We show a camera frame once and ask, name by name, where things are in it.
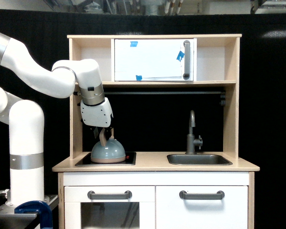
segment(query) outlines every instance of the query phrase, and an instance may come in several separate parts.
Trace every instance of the microwave handle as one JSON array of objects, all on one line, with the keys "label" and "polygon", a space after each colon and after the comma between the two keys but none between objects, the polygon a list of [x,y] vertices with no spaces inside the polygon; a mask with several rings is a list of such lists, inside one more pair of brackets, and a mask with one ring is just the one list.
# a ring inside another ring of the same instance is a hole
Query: microwave handle
[{"label": "microwave handle", "polygon": [[131,191],[125,193],[105,193],[96,194],[94,191],[89,191],[87,194],[89,199],[130,199],[133,194]]},{"label": "microwave handle", "polygon": [[191,44],[188,40],[186,40],[183,42],[183,46],[184,46],[184,74],[183,74],[183,78],[185,80],[188,80],[190,78]]}]

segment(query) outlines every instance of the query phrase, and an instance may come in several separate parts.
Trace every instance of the toy kitchen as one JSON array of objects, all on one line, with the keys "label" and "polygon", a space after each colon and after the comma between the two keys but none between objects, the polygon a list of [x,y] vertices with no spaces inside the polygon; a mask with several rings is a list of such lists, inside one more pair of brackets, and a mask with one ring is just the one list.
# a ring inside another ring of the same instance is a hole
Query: toy kitchen
[{"label": "toy kitchen", "polygon": [[60,229],[253,229],[259,167],[238,156],[241,34],[68,39],[70,60],[97,61],[114,129],[82,123],[76,85],[70,157],[52,169]]}]

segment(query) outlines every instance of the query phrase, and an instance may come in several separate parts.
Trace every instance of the faucet handle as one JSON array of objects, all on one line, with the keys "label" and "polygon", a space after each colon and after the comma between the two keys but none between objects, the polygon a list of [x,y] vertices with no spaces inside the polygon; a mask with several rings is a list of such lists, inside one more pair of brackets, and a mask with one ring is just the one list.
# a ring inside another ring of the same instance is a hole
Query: faucet handle
[{"label": "faucet handle", "polygon": [[199,145],[199,149],[201,149],[201,147],[202,147],[202,138],[201,138],[200,135],[198,137],[198,145]]}]

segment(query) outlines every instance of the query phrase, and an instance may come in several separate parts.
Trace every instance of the oven door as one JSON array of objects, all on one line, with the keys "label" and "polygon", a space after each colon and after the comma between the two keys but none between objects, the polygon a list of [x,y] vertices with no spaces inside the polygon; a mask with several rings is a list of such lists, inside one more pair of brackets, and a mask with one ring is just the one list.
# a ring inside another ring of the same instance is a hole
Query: oven door
[{"label": "oven door", "polygon": [[66,229],[154,229],[154,186],[65,187]]}]

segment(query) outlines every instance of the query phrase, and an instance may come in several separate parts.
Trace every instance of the drawer handle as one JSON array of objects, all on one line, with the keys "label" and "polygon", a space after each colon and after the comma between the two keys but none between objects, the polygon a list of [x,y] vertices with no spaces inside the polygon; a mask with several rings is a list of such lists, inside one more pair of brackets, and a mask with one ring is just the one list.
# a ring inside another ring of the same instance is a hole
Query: drawer handle
[{"label": "drawer handle", "polygon": [[223,199],[225,193],[223,191],[218,191],[216,194],[192,194],[186,191],[179,192],[181,199],[196,199],[196,200],[213,200],[213,199]]},{"label": "drawer handle", "polygon": [[125,193],[106,193],[96,194],[94,191],[89,191],[87,194],[89,199],[130,199],[133,194],[131,191]]},{"label": "drawer handle", "polygon": [[183,42],[184,46],[184,74],[183,78],[188,80],[190,78],[190,56],[191,56],[191,44],[188,40]]}]

